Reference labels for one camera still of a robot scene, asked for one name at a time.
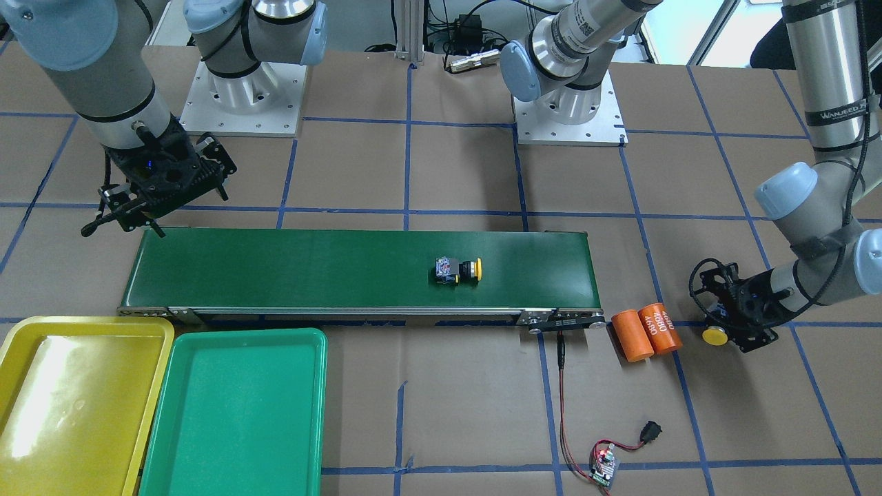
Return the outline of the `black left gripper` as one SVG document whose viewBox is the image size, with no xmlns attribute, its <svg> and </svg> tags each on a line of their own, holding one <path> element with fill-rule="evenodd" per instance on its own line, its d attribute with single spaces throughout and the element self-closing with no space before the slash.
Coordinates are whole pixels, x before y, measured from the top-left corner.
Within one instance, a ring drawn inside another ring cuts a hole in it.
<svg viewBox="0 0 882 496">
<path fill-rule="evenodd" d="M 729 342 L 747 353 L 777 341 L 774 327 L 781 324 L 783 308 L 779 304 L 781 292 L 772 289 L 772 271 L 740 278 L 737 263 L 722 264 L 718 260 L 703 260 L 696 268 L 708 263 L 714 266 L 699 272 L 701 286 L 696 294 L 710 293 L 725 306 L 730 316 Z M 708 307 L 699 308 L 709 316 Z"/>
</svg>

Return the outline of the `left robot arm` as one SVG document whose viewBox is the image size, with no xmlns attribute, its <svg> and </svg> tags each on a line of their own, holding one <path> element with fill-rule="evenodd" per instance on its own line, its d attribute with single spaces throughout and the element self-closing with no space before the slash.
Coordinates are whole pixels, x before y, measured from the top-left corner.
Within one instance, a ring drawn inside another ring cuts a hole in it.
<svg viewBox="0 0 882 496">
<path fill-rule="evenodd" d="M 573 1 L 529 34 L 504 45 L 500 68 L 524 103 L 560 89 L 591 90 L 609 64 L 615 35 L 655 9 L 655 1 Z M 859 1 L 785 1 L 782 21 L 803 95 L 815 163 L 797 161 L 754 196 L 796 258 L 741 278 L 736 263 L 705 258 L 692 270 L 714 307 L 703 340 L 747 353 L 777 340 L 777 327 L 812 307 L 880 292 L 880 229 L 853 207 L 880 183 L 879 98 L 872 89 L 864 9 Z"/>
</svg>

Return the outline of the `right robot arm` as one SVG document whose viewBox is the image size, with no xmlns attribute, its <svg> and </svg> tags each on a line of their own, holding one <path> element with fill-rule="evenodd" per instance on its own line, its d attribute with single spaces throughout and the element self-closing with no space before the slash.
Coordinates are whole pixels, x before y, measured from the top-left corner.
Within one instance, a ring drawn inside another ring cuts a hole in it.
<svg viewBox="0 0 882 496">
<path fill-rule="evenodd" d="M 142 50 L 164 1 L 3 1 L 2 19 L 100 143 L 105 167 L 99 209 L 82 226 L 150 228 L 216 192 L 237 167 L 218 138 L 190 138 L 161 96 Z M 232 115 L 259 115 L 283 100 L 271 68 L 318 65 L 327 50 L 327 4 L 320 1 L 186 1 L 183 16 L 207 69 L 208 97 Z"/>
</svg>

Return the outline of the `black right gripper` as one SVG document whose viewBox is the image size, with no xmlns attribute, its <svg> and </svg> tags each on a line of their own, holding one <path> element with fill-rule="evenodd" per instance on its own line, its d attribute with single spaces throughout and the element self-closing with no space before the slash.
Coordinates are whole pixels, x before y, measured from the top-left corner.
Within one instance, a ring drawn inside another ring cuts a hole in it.
<svg viewBox="0 0 882 496">
<path fill-rule="evenodd" d="M 110 160 L 122 170 L 128 183 L 108 183 L 99 189 L 96 218 L 80 229 L 88 238 L 98 226 L 118 222 L 126 232 L 148 227 L 164 238 L 156 220 L 214 189 L 229 200 L 225 185 L 237 166 L 217 137 L 199 137 L 196 143 L 176 117 L 165 131 L 153 133 L 146 126 L 136 130 L 136 147 L 107 149 Z"/>
</svg>

